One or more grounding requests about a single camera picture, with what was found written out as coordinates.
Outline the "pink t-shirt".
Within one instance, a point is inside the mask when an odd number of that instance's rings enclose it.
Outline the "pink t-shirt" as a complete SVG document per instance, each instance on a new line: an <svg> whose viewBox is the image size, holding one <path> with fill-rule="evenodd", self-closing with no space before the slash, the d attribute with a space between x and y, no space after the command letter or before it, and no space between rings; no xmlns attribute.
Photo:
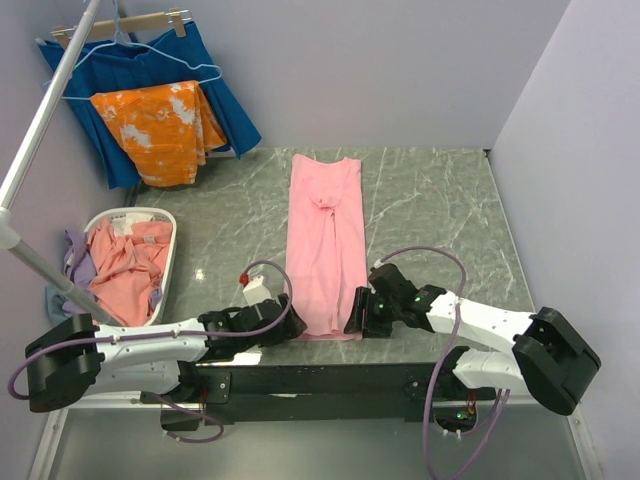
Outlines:
<svg viewBox="0 0 640 480"><path fill-rule="evenodd" d="M292 159L286 273L307 340L360 340L345 327L367 285L361 162Z"/></svg>

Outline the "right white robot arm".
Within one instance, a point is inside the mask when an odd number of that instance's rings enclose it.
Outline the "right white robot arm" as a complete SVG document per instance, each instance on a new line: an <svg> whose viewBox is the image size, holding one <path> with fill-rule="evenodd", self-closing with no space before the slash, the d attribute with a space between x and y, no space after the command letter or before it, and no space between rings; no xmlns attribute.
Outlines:
<svg viewBox="0 0 640 480"><path fill-rule="evenodd" d="M602 362L559 311L510 311L463 299L434 285L421 288L393 264L371 271L355 293L347 334L387 338L393 325L451 334L473 342L447 354L439 374L444 395L494 388L528 394L546 409L571 415Z"/></svg>

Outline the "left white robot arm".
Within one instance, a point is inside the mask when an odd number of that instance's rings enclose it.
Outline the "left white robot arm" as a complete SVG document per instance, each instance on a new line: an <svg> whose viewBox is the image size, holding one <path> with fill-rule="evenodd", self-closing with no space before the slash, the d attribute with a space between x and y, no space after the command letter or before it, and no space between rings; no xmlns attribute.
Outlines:
<svg viewBox="0 0 640 480"><path fill-rule="evenodd" d="M22 398L34 413L118 392L194 401L206 388L198 364L231 361L253 347L296 339L306 328L285 294L149 327L98 326L89 315L76 315L26 348Z"/></svg>

